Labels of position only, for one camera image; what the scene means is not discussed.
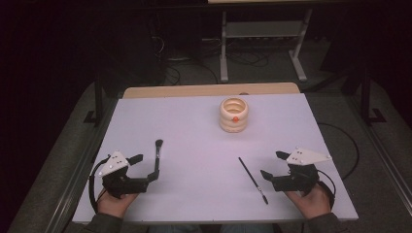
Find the white metal stand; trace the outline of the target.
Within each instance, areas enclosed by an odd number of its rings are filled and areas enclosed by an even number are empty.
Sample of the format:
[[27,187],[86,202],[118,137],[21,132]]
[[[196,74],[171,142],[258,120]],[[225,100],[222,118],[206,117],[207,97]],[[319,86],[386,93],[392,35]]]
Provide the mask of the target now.
[[298,80],[305,83],[307,77],[300,63],[299,53],[309,27],[312,13],[313,10],[308,9],[305,12],[303,20],[230,22],[226,20],[226,12],[223,12],[220,54],[221,82],[228,82],[226,57],[227,39],[288,37],[297,39],[294,49],[289,51],[289,56]]

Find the person's right hand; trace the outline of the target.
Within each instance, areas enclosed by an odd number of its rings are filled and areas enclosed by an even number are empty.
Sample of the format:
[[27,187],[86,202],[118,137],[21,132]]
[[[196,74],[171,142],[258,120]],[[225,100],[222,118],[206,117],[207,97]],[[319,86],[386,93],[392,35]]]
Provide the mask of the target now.
[[304,196],[295,191],[286,191],[285,194],[306,219],[323,216],[331,212],[329,197],[318,184]]

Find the white table cover board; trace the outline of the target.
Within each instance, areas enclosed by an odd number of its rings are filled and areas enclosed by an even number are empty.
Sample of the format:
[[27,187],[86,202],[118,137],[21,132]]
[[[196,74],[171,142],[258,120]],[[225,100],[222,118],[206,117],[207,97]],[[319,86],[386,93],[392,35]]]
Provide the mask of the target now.
[[[220,128],[221,96],[136,98],[118,102],[96,158],[115,150],[144,159],[131,178],[155,170],[155,141],[163,140],[159,177],[140,194],[125,216],[129,222],[240,223],[300,220],[300,212],[274,190],[260,171],[285,176],[288,165],[276,155],[304,148],[328,149],[304,94],[247,95],[246,129]],[[241,157],[268,205],[238,160]]]

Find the black metal stand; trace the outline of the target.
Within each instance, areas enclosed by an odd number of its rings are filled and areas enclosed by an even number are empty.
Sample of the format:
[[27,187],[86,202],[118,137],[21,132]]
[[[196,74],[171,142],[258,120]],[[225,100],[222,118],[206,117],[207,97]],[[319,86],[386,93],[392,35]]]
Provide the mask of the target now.
[[103,87],[100,75],[97,74],[94,81],[94,110],[88,111],[84,123],[92,123],[97,127],[103,119]]
[[371,77],[367,69],[364,69],[360,83],[360,116],[370,126],[376,122],[386,122],[379,109],[370,108]]

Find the black fluffy makeup brush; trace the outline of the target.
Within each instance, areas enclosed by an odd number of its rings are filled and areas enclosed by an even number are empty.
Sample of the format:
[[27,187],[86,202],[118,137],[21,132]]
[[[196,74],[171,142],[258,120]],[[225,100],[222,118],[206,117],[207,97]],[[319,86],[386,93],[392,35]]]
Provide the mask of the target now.
[[160,150],[163,145],[163,140],[158,139],[155,141],[155,171],[159,171],[159,163],[160,163]]

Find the person's left hand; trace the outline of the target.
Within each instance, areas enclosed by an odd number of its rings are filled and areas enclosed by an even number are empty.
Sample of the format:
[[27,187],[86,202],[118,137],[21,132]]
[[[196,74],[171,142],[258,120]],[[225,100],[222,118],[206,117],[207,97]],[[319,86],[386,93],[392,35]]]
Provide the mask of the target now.
[[123,218],[129,206],[138,197],[138,193],[125,194],[121,198],[110,195],[103,189],[97,203],[97,213]]

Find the thin black spoolie brush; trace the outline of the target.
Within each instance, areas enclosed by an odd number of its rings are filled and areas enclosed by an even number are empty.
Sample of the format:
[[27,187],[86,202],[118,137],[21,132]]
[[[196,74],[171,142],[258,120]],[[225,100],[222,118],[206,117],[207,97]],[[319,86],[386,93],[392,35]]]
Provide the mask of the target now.
[[251,181],[253,182],[254,186],[256,187],[257,191],[260,193],[263,202],[265,203],[265,205],[268,205],[268,200],[266,198],[266,196],[264,195],[262,189],[260,188],[260,186],[258,185],[257,181],[255,180],[255,178],[253,177],[252,173],[250,172],[250,170],[248,169],[248,167],[246,166],[246,164],[244,163],[243,159],[241,157],[238,157],[239,162],[241,163],[242,167],[244,168],[244,170],[246,171],[246,173],[248,174],[249,178],[251,179]]

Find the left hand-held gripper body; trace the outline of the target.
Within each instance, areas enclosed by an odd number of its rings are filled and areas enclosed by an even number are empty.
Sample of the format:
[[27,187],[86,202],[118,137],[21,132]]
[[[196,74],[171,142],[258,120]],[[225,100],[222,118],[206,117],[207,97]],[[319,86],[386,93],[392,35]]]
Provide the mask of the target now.
[[135,164],[129,164],[127,158],[115,150],[109,155],[98,176],[102,179],[103,187],[110,195],[121,198],[124,194],[144,193],[149,182],[147,178],[129,178],[128,168]]

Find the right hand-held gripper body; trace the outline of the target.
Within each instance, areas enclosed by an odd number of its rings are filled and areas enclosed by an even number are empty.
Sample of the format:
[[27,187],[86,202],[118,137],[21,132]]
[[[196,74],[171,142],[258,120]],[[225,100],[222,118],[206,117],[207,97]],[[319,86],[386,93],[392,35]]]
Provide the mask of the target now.
[[272,184],[276,191],[303,191],[308,194],[318,184],[328,194],[332,194],[330,188],[320,180],[319,170],[315,166],[318,162],[331,160],[330,155],[325,155],[308,149],[295,149],[289,153],[285,160],[290,168],[286,176],[274,177]]

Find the cream ribbed brush holder cup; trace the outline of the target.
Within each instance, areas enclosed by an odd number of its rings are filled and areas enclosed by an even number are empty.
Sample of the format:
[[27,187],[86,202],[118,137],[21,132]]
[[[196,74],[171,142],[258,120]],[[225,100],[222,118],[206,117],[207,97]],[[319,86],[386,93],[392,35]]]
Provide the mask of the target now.
[[249,106],[238,97],[230,97],[220,104],[220,127],[229,133],[238,133],[247,127]]

